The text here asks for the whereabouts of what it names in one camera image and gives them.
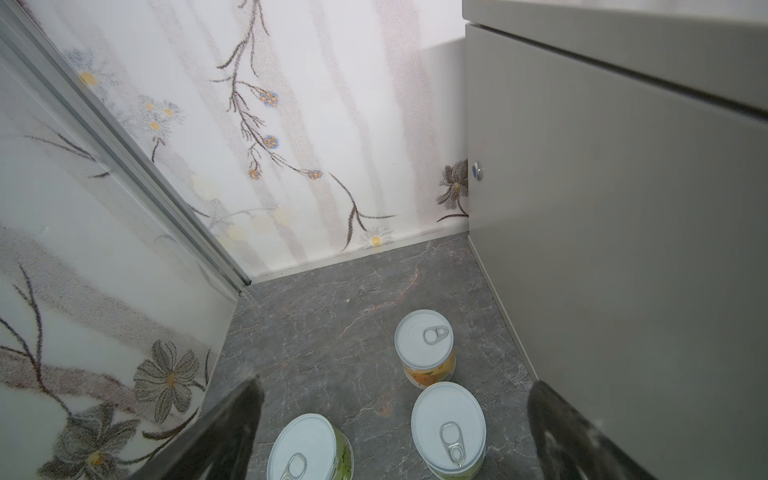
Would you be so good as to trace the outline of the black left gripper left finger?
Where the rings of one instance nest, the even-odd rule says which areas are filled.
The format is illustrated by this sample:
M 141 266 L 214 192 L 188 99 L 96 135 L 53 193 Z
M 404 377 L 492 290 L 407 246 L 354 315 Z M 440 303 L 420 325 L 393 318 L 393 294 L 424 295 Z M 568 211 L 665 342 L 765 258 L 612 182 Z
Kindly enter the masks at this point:
M 244 479 L 265 392 L 257 376 L 242 381 L 133 479 Z

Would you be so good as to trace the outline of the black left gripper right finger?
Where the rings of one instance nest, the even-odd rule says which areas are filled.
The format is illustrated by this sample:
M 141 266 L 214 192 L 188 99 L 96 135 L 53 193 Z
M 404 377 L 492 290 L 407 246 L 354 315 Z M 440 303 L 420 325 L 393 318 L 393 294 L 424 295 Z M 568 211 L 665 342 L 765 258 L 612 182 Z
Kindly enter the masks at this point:
M 545 479 L 653 477 L 543 381 L 532 385 L 527 415 Z

